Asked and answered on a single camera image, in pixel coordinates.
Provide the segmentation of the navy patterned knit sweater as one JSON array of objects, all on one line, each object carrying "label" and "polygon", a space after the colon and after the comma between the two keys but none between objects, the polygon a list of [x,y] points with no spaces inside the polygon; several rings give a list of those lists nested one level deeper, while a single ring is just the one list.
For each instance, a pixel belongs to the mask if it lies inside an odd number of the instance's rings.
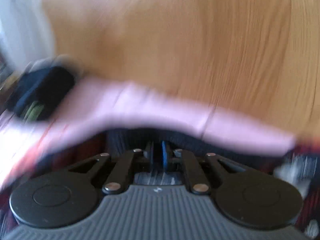
[{"label": "navy patterned knit sweater", "polygon": [[189,135],[161,129],[111,129],[96,135],[81,144],[58,150],[42,158],[37,164],[38,174],[59,170],[85,160],[101,152],[108,152],[113,157],[120,156],[132,148],[146,148],[153,141],[165,141],[170,147],[178,147],[202,157],[208,152],[217,153],[237,163],[274,175],[278,168],[293,168],[299,165],[297,181],[310,180],[306,189],[303,209],[296,222],[296,227],[307,232],[319,227],[319,142],[308,141],[290,146],[287,150],[275,153],[262,150],[237,150],[233,146],[207,143]]}]

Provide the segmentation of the pink floral bed sheet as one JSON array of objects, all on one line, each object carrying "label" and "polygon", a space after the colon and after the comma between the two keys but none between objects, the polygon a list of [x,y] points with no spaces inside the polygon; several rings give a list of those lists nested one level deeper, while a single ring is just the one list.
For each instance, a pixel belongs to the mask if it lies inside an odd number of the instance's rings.
[{"label": "pink floral bed sheet", "polygon": [[80,80],[43,122],[1,115],[1,188],[32,169],[44,156],[76,145],[109,128],[179,131],[229,150],[279,156],[293,148],[293,134],[239,113],[154,90],[96,77]]}]

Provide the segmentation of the dark folded garment green trim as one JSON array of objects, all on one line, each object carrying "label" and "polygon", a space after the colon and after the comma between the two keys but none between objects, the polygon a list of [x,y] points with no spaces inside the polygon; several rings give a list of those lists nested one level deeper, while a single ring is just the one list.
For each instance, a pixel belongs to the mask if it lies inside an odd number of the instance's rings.
[{"label": "dark folded garment green trim", "polygon": [[40,59],[27,65],[4,109],[24,122],[48,120],[83,71],[68,55]]}]

